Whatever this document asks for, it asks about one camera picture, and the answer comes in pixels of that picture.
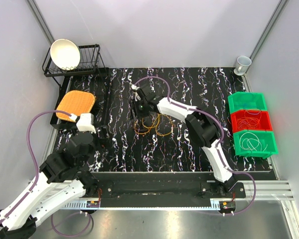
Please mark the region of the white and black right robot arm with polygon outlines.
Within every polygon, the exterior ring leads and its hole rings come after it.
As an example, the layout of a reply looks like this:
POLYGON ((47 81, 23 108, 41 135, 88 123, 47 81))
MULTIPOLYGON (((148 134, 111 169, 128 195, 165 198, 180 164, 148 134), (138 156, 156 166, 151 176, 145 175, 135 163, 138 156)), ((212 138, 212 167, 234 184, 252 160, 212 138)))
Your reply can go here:
POLYGON ((203 149, 212 166, 218 195, 224 198, 230 196, 234 192, 237 179, 224 155, 221 146, 224 132, 215 117, 198 107, 159 96, 148 85, 138 87, 132 84, 131 89, 133 91, 130 100, 132 117, 142 119, 155 112, 185 123, 191 142, 203 149))

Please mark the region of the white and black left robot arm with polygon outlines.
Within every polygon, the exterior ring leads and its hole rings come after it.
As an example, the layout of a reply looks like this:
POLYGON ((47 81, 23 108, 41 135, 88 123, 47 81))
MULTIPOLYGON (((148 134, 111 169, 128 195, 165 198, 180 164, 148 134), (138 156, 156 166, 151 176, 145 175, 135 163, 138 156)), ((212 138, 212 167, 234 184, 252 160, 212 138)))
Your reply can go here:
POLYGON ((0 239, 28 239, 60 208, 80 197, 102 195, 100 181, 84 166, 105 148, 110 134, 78 132, 36 167, 36 176, 5 209, 0 210, 0 239))

